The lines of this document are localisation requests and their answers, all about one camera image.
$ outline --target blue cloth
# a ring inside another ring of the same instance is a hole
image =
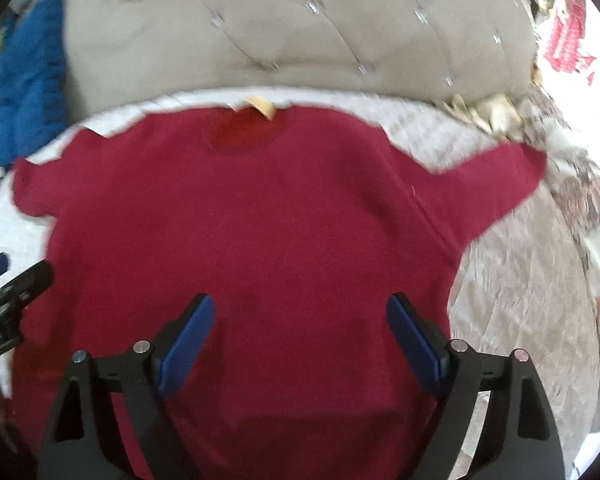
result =
[[[66,113],[62,0],[41,0],[0,53],[0,167],[62,133]]]

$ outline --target maroon t-shirt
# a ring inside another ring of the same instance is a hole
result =
[[[395,479],[431,403],[384,318],[403,291],[448,333],[462,250],[537,187],[504,144],[432,174],[334,110],[154,114],[16,164],[14,202],[57,219],[54,285],[26,312],[14,418],[38,450],[72,352],[151,339],[197,292],[216,323],[168,413],[209,479]],[[147,476],[122,431],[136,473]]]

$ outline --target white fabric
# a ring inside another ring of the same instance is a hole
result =
[[[425,104],[375,95],[305,89],[225,89],[163,97],[95,116],[85,126],[105,136],[143,114],[209,104],[237,107],[258,95],[278,105],[290,102],[340,108],[379,123],[390,140],[430,170],[448,168],[496,142]],[[75,128],[31,157],[56,158]],[[52,219],[21,215],[11,201],[11,176],[0,189],[0,251],[12,257],[0,285],[43,257]],[[449,300],[453,336],[480,351],[509,354],[527,348],[554,410],[568,468],[589,431],[598,394],[598,338],[587,283],[562,214],[547,188],[494,224],[465,251]],[[10,357],[0,359],[0,379],[10,392]],[[486,400],[462,448],[456,473],[475,450]]]

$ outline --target beige headboard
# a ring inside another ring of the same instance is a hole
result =
[[[168,92],[284,85],[467,102],[530,83],[526,0],[66,0],[80,120]]]

